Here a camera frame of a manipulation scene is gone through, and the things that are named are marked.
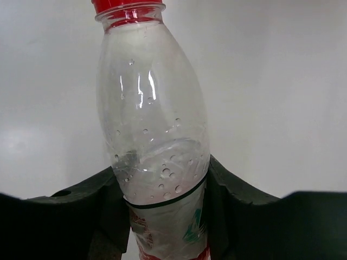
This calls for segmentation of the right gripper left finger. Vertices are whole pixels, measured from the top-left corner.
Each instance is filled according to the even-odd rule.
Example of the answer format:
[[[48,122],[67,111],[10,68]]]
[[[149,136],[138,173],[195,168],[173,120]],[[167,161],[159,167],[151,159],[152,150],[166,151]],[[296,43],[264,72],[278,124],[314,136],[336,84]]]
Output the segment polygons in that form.
[[[121,259],[129,233],[111,168],[50,197],[1,195],[1,259]]]

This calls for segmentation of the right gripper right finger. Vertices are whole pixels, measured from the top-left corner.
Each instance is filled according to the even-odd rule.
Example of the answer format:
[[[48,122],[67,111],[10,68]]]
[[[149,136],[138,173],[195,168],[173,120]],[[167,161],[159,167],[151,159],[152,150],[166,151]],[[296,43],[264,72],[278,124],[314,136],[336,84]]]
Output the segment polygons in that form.
[[[346,259],[344,192],[277,198],[211,158],[206,216],[212,259]]]

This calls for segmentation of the clear bottle red label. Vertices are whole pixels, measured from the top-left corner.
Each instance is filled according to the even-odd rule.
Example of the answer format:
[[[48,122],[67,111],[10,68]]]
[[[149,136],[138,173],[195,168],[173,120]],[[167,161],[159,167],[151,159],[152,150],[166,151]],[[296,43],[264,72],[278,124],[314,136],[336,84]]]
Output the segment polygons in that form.
[[[197,76],[162,1],[93,1],[104,38],[99,120],[140,259],[209,259],[210,161]]]

